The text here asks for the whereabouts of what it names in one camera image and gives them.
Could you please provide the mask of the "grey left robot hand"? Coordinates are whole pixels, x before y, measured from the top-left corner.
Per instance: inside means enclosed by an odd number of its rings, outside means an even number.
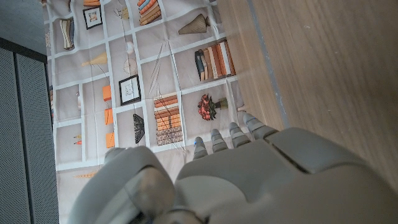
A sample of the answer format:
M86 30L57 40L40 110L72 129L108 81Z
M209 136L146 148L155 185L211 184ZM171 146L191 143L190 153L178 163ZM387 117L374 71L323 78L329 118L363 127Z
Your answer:
M209 154L172 180L147 147L114 148L77 197L70 223L396 223L397 194L349 150L300 128L278 131L251 114L229 148L212 130Z

